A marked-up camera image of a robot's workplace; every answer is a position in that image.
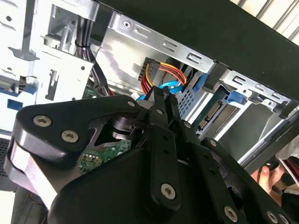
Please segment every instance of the cable bundle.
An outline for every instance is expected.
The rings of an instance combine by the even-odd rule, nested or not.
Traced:
[[[150,67],[150,64],[148,63],[145,68],[145,74],[143,75],[143,77],[141,79],[141,89],[145,95],[148,94],[151,87],[154,86],[149,77],[149,67]],[[166,63],[160,62],[159,70],[165,71],[165,72],[173,75],[182,85],[185,85],[187,82],[184,74],[179,69],[172,66],[171,64],[166,64]]]
[[[95,93],[100,97],[112,96],[114,93],[108,88],[106,77],[90,49],[90,36],[92,28],[92,20],[85,19],[81,16],[78,17],[76,56],[94,63],[87,85],[94,89]]]

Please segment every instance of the yellow wire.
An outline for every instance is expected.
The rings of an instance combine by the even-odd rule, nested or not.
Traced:
[[[168,67],[171,67],[171,68],[173,68],[173,69],[175,69],[175,70],[178,70],[178,71],[182,74],[182,76],[184,77],[184,84],[186,84],[187,79],[186,79],[186,77],[184,76],[184,74],[183,74],[178,68],[172,66],[171,64],[167,64],[167,63],[163,63],[163,62],[160,62],[160,64],[161,64],[161,65],[168,66]]]
[[[149,78],[149,67],[150,67],[150,64],[147,64],[146,68],[145,68],[145,77],[148,80],[149,84],[151,86],[154,86],[153,83],[150,81],[150,78]]]

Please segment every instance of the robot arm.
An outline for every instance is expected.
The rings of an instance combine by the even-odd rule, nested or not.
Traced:
[[[41,197],[50,224],[293,223],[218,142],[199,141],[174,95],[153,87],[146,100],[149,109],[127,96],[22,109],[9,178]],[[95,142],[119,139],[131,148],[79,172]]]

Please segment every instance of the silver screw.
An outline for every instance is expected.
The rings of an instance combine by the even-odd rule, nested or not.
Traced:
[[[128,101],[128,104],[129,104],[130,106],[135,106],[135,104],[134,104],[133,102],[131,102],[131,101]]]
[[[216,147],[216,146],[217,146],[216,142],[215,142],[215,141],[213,141],[213,140],[210,140],[210,143],[211,143],[211,145],[212,145],[212,146],[214,146],[214,147]]]
[[[170,200],[173,200],[176,197],[176,191],[171,185],[167,183],[161,185],[161,192],[166,198]]]
[[[159,109],[156,109],[156,111],[159,113],[159,114],[163,114],[163,111],[159,110]]]
[[[122,23],[123,27],[126,28],[126,29],[129,29],[131,27],[131,23],[129,21],[124,21]]]
[[[268,215],[269,219],[270,219],[273,223],[275,223],[275,224],[278,223],[277,218],[275,217],[275,215],[274,215],[272,212],[267,211],[267,215]]]
[[[238,216],[237,216],[236,212],[231,207],[225,206],[224,213],[234,223],[238,222]]]
[[[283,214],[279,213],[278,215],[285,224],[289,224],[289,221],[286,219],[286,217]]]
[[[187,121],[184,121],[184,124],[185,124],[185,126],[188,127],[188,128],[191,127],[191,125],[190,125]]]
[[[76,141],[78,141],[79,136],[74,131],[66,130],[66,131],[62,132],[61,138],[66,142],[75,143]]]
[[[47,116],[37,115],[33,118],[33,123],[40,127],[48,127],[52,124],[52,121]]]

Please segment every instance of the finger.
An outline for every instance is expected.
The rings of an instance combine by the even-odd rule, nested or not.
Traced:
[[[251,177],[257,182],[258,170],[252,173]]]
[[[260,180],[259,180],[259,185],[267,192],[271,192],[271,187],[269,186],[269,176],[270,176],[270,171],[267,166],[264,166],[261,175],[260,175]]]
[[[281,164],[279,164],[279,166],[275,170],[273,170],[270,177],[272,179],[271,187],[281,179],[281,176],[284,174],[284,172],[285,170],[281,166]]]

